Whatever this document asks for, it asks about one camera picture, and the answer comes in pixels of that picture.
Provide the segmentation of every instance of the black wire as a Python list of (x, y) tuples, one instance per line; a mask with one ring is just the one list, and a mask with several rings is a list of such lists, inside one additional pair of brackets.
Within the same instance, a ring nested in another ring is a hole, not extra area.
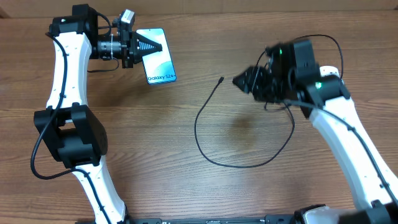
[(265, 53), (266, 53), (266, 51), (263, 51), (263, 52), (260, 54), (259, 60), (257, 60), (257, 63), (256, 63), (256, 67), (259, 66), (260, 59), (261, 59), (261, 57), (262, 57)]
[(285, 105), (285, 107), (287, 108), (287, 110), (288, 110), (288, 112), (289, 112), (289, 114), (290, 114), (290, 117), (291, 117), (291, 119), (292, 119), (292, 131), (290, 132), (290, 135), (289, 135), (289, 137), (287, 138), (285, 144), (283, 144), (283, 146), (276, 152), (276, 154), (275, 154), (274, 156), (272, 156), (269, 160), (267, 160), (267, 161), (265, 161), (265, 162), (263, 162), (263, 163), (260, 163), (260, 164), (257, 164), (257, 165), (253, 165), (253, 166), (232, 166), (232, 165), (220, 164), (220, 163), (218, 163), (218, 162), (215, 162), (215, 161), (212, 161), (211, 159), (209, 159), (209, 158), (205, 155), (205, 153), (203, 153), (202, 149), (200, 148), (200, 145), (199, 145), (199, 142), (198, 142), (198, 136), (197, 136), (197, 122), (198, 122), (199, 115), (200, 115), (200, 113), (203, 111), (203, 109), (205, 108), (205, 106), (207, 105), (207, 103), (210, 101), (210, 98), (213, 96), (213, 93), (216, 91), (217, 87), (221, 84), (221, 82), (223, 82), (223, 80), (224, 80), (224, 77), (221, 77), (221, 78), (218, 80), (217, 85), (214, 87), (213, 91), (211, 92), (209, 98), (206, 100), (205, 104), (200, 108), (200, 110), (199, 110), (199, 112), (198, 112), (198, 115), (197, 115), (197, 117), (196, 117), (196, 119), (195, 119), (195, 125), (194, 125), (194, 127), (193, 127), (193, 131), (194, 131), (194, 133), (195, 133), (195, 140), (196, 140), (196, 142), (197, 142), (197, 146), (198, 146), (198, 148), (199, 148), (200, 153), (202, 154), (202, 156), (203, 156), (205, 159), (207, 159), (207, 161), (211, 162), (211, 163), (214, 164), (214, 165), (218, 165), (218, 166), (222, 166), (222, 167), (230, 167), (230, 168), (254, 168), (254, 167), (259, 167), (259, 166), (266, 165), (267, 163), (269, 163), (270, 161), (272, 161), (273, 159), (275, 159), (275, 157), (278, 156), (278, 154), (283, 150), (283, 148), (286, 146), (286, 144), (288, 143), (288, 141), (290, 140), (290, 138), (291, 138), (292, 135), (293, 135), (294, 128), (295, 128), (295, 122), (294, 122), (293, 114), (292, 114), (290, 108), (289, 108), (287, 105)]
[(338, 51), (340, 53), (340, 58), (341, 58), (341, 75), (340, 79), (343, 79), (343, 72), (344, 72), (344, 60), (343, 60), (343, 52), (341, 51), (340, 45), (338, 44), (337, 40), (334, 39), (333, 37), (325, 34), (311, 34), (311, 35), (304, 35), (301, 37), (296, 37), (294, 40), (301, 39), (301, 38), (306, 38), (306, 37), (327, 37), (330, 38), (332, 41), (334, 41), (338, 47)]
[(92, 182), (92, 180), (91, 180), (91, 178), (90, 178), (90, 176), (88, 175), (87, 172), (85, 172), (85, 171), (83, 171), (83, 170), (81, 170), (81, 169), (73, 168), (73, 169), (70, 169), (70, 170), (63, 171), (63, 172), (58, 173), (58, 174), (51, 175), (51, 176), (43, 176), (43, 175), (40, 175), (40, 174), (36, 171), (36, 168), (35, 168), (35, 158), (36, 158), (37, 150), (39, 149), (40, 142), (43, 140), (43, 136), (44, 136), (46, 130), (49, 128), (50, 124), (51, 124), (52, 122), (55, 121), (55, 117), (56, 117), (56, 115), (57, 115), (57, 113), (58, 113), (58, 110), (61, 108), (62, 101), (63, 101), (63, 98), (64, 98), (64, 96), (65, 96), (65, 86), (66, 86), (66, 84), (67, 84), (67, 74), (68, 74), (68, 59), (67, 59), (67, 56), (68, 56), (68, 55), (67, 55), (65, 49), (63, 48), (62, 44), (61, 44), (55, 37), (53, 37), (50, 33), (46, 33), (45, 35), (46, 35), (47, 37), (50, 37), (50, 38), (60, 47), (60, 49), (61, 49), (61, 51), (62, 51), (62, 55), (63, 55), (63, 78), (62, 78), (62, 87), (61, 87), (61, 92), (60, 92), (60, 100), (58, 101), (57, 107), (56, 107), (55, 110), (52, 112), (52, 115), (51, 115), (51, 117), (50, 117), (50, 120), (47, 122), (47, 124), (45, 124), (45, 126), (44, 126), (42, 132), (39, 134), (39, 137), (37, 138), (36, 144), (35, 144), (35, 146), (34, 146), (34, 148), (33, 148), (32, 156), (30, 157), (30, 169), (32, 170), (32, 173), (33, 173), (37, 178), (42, 179), (42, 180), (54, 179), (54, 178), (63, 176), (63, 175), (65, 175), (65, 174), (69, 174), (69, 173), (71, 173), (71, 172), (81, 172), (82, 174), (84, 174), (85, 177), (87, 178), (88, 182), (90, 183), (91, 189), (92, 189), (92, 191), (93, 191), (95, 200), (96, 200), (97, 203), (98, 203), (99, 209), (103, 212), (106, 221), (107, 221), (109, 224), (111, 224), (111, 220), (109, 219), (108, 214), (106, 214), (105, 209), (103, 209), (104, 207), (102, 206), (101, 201), (100, 201), (100, 199), (98, 198), (98, 194), (97, 194), (97, 191), (95, 190), (95, 186), (94, 186), (94, 184), (93, 184), (93, 182)]
[(374, 169), (375, 169), (375, 171), (377, 173), (377, 176), (381, 180), (382, 186), (386, 189), (386, 191), (387, 191), (388, 195), (390, 196), (391, 200), (394, 202), (394, 204), (398, 208), (398, 200), (395, 198), (394, 194), (392, 193), (392, 191), (390, 189), (390, 185), (387, 183), (387, 181), (385, 180), (383, 174), (381, 173), (381, 170), (380, 170), (376, 160), (374, 159), (370, 149), (366, 145), (366, 143), (363, 140), (363, 138), (356, 131), (355, 127), (352, 127), (345, 120), (339, 118), (337, 115), (335, 115), (335, 114), (333, 114), (333, 113), (331, 113), (331, 112), (329, 112), (327, 110), (324, 110), (321, 106), (313, 105), (313, 104), (310, 104), (310, 103), (304, 103), (304, 102), (301, 102), (301, 101), (294, 101), (294, 100), (285, 100), (285, 101), (283, 101), (283, 104), (286, 107), (289, 107), (290, 105), (294, 105), (294, 106), (303, 106), (303, 107), (310, 108), (310, 109), (313, 109), (313, 110), (315, 110), (315, 109), (322, 110), (326, 114), (330, 115), (332, 118), (335, 118), (339, 122), (343, 123), (347, 127), (348, 131), (352, 131), (354, 133), (354, 135), (358, 138), (360, 143), (362, 144), (362, 147), (364, 148), (366, 154), (368, 155), (370, 161), (372, 162), (372, 165), (373, 165), (373, 167), (374, 167)]
[(105, 34), (103, 34), (103, 35), (105, 35), (105, 36), (111, 35), (111, 33), (112, 33), (112, 26), (111, 26), (111, 22), (109, 21), (109, 19), (108, 19), (106, 16), (104, 16), (102, 13), (100, 13), (100, 12), (97, 12), (97, 15), (101, 16), (101, 17), (108, 23), (107, 28), (109, 28), (109, 31), (107, 31), (107, 33), (105, 33)]
[(112, 58), (112, 60), (115, 60), (118, 63), (118, 65), (114, 69), (104, 69), (104, 70), (99, 69), (99, 70), (91, 70), (91, 71), (87, 71), (87, 72), (88, 73), (96, 73), (96, 72), (112, 72), (112, 71), (115, 71), (116, 69), (119, 68), (119, 60), (116, 59), (116, 58)]

